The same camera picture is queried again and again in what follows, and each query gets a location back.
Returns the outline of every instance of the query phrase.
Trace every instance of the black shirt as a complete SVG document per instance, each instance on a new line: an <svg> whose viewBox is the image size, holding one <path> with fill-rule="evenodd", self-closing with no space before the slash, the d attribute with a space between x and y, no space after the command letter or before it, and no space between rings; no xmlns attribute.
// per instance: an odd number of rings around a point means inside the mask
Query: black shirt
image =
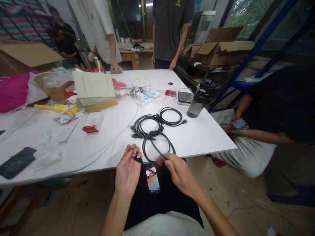
<svg viewBox="0 0 315 236"><path fill-rule="evenodd" d="M183 24L194 17L194 0L153 0L155 17L154 56L172 61L178 48Z"/></svg>
<svg viewBox="0 0 315 236"><path fill-rule="evenodd" d="M56 41L56 46L60 52L64 52L65 54L79 52L77 47L73 44L72 38L67 35L64 36L63 40Z"/></svg>
<svg viewBox="0 0 315 236"><path fill-rule="evenodd" d="M57 32L59 32L59 30L61 30L61 31L64 32L64 33L65 33L66 31L68 31L70 34L75 35L75 31L74 31L73 28L72 28L69 24L67 24L67 23L65 23L65 26L61 26L60 24L56 23L56 24L55 24L55 28L56 28Z"/></svg>
<svg viewBox="0 0 315 236"><path fill-rule="evenodd" d="M284 132L291 140L315 141L315 64L282 68L252 88L249 108L242 114L250 129Z"/></svg>

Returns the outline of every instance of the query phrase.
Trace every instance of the white table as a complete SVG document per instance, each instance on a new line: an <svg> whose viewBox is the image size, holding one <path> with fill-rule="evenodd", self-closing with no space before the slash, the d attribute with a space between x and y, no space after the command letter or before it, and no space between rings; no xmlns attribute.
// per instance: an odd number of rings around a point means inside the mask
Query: white table
<svg viewBox="0 0 315 236"><path fill-rule="evenodd" d="M134 70L124 71L122 75L115 75L117 81L131 84L138 77L149 80L155 90L179 90L186 86L171 70ZM163 133L167 135L175 147L176 154L180 157L193 157L209 153L237 149L236 145L220 128L206 109L203 109L197 118L189 118L186 115L188 106L177 104L177 100L168 101L161 97L145 107L138 107L136 119L146 114L157 114L164 107L173 107L179 110L187 123L178 127L165 126ZM125 97L119 101L117 106L103 110L104 121L99 133L87 134L82 130L87 118L78 119L75 130L65 144L57 144L59 133L65 128L52 120L53 113L45 110L36 111L35 115L15 131L6 140L0 143L0 163L4 163L11 156L21 151L24 147L32 147L36 150L60 150L62 161L45 169L34 169L36 161L11 180L0 176L0 186L21 185L41 181L55 176L66 176L75 173L86 173L109 168L115 168L121 159L127 144L137 144L142 148L143 139L132 138L133 131L126 126L134 118L137 106L133 97ZM14 112L0 117L0 130L7 130L14 120L21 116L22 112ZM163 115L168 121L176 121L179 116L175 112L167 111ZM143 122L146 132L157 129L153 120ZM44 131L51 130L52 140L48 145L38 145ZM111 143L102 155L99 151L108 144L118 133L124 130L117 140ZM155 145L161 152L168 151L168 143L161 135L156 137ZM151 160L158 157L157 151L151 142L147 142L146 152Z"/></svg>

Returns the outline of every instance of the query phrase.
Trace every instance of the white pants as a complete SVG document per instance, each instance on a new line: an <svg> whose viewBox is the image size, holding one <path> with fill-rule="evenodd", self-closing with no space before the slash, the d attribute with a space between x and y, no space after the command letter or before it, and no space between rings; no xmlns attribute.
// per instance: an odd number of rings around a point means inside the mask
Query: white pants
<svg viewBox="0 0 315 236"><path fill-rule="evenodd" d="M211 116L218 124L228 125L234 117L234 109L218 111L212 113ZM212 156L226 162L242 175L251 178L256 178L263 173L276 148L275 144L239 135L234 135L234 143L238 147L237 150L214 153Z"/></svg>

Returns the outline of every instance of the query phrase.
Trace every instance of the black water bottle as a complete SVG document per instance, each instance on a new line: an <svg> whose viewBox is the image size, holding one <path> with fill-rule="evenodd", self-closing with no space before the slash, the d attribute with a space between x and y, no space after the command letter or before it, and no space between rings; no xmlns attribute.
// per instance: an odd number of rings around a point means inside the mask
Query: black water bottle
<svg viewBox="0 0 315 236"><path fill-rule="evenodd" d="M218 87L218 85L211 79L205 79L198 85L197 91L187 111L189 117L196 118L200 114L204 106L211 99L216 87Z"/></svg>

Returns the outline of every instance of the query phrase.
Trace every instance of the tiled floor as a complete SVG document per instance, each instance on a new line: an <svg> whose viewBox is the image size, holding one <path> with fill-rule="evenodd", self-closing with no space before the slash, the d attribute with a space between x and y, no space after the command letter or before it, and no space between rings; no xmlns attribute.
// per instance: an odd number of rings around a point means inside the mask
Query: tiled floor
<svg viewBox="0 0 315 236"><path fill-rule="evenodd" d="M272 203L265 195L263 175L249 179L228 166L217 168L204 156L188 158L187 164L240 235L266 235L267 224L283 236L315 235L315 210ZM111 170L73 178L48 206L32 212L18 235L98 235L114 191L114 177ZM86 185L76 186L85 179ZM20 201L3 225L17 222L28 202ZM214 235L202 212L201 216L207 233Z"/></svg>

